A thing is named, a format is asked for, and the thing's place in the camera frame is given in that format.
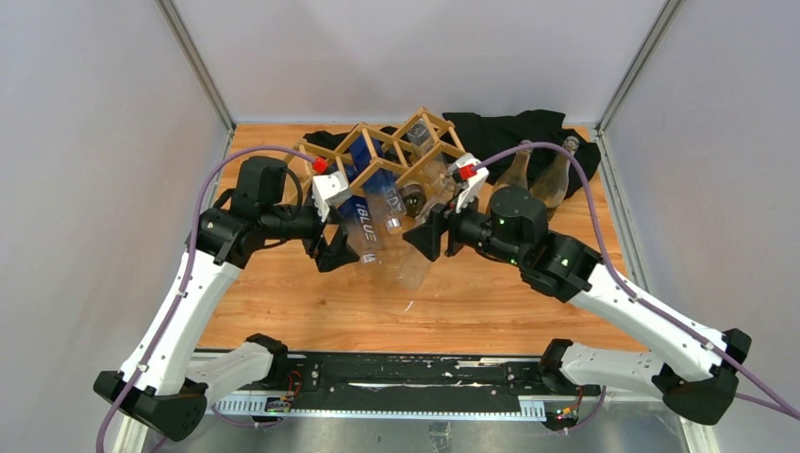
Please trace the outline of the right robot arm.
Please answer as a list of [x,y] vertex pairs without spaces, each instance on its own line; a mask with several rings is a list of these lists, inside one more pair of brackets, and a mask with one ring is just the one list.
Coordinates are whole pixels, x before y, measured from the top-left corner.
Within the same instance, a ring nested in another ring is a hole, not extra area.
[[739,379],[719,354],[743,362],[752,343],[746,333],[704,326],[612,274],[599,252],[549,230],[543,202],[519,187],[495,192],[489,208],[437,204],[403,239],[430,261],[467,246],[511,264],[534,291],[594,313],[646,348],[634,353],[554,339],[539,362],[544,390],[562,394],[571,386],[607,386],[658,398],[698,424],[721,420]]

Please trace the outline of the small clear glass bottle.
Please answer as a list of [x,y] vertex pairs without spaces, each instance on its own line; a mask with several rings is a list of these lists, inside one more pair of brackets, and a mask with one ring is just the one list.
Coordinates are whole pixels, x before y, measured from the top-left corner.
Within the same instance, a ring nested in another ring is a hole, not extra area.
[[[429,155],[434,147],[432,132],[424,119],[416,121],[408,130],[407,138],[415,146],[415,153],[418,158]],[[443,153],[429,159],[422,167],[422,173],[429,183],[431,193],[435,196],[441,196],[448,191],[448,182],[444,175],[446,170],[447,162]]]

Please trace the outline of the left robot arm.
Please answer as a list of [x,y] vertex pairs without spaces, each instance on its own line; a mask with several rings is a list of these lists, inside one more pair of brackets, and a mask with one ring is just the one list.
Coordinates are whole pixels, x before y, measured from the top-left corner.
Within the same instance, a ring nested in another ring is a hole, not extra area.
[[287,346],[264,334],[250,335],[203,365],[193,364],[192,355],[210,316],[256,252],[299,241],[322,273],[358,261],[345,228],[325,237],[325,228],[341,220],[336,207],[350,196],[347,177],[322,159],[312,167],[309,188],[287,204],[285,184],[296,174],[284,160],[251,157],[234,187],[198,215],[150,328],[118,370],[104,371],[94,382],[94,391],[114,411],[180,442],[209,409],[243,386],[260,383],[288,394],[301,388]]

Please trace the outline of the clear bottle with black label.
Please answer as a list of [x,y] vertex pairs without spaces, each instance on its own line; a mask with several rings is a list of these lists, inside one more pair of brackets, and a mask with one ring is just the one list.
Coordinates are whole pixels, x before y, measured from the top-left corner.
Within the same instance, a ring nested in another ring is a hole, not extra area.
[[526,147],[515,153],[511,165],[493,184],[492,194],[506,187],[519,187],[526,191],[528,190],[527,167],[532,151],[531,147]]

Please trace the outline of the clear bottle with silver label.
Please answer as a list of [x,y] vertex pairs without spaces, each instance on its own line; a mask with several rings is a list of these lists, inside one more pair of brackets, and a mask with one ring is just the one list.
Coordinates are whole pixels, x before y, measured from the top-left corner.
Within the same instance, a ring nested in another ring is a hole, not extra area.
[[547,220],[550,221],[565,198],[569,187],[571,161],[557,152],[551,164],[534,180],[531,195],[543,202]]

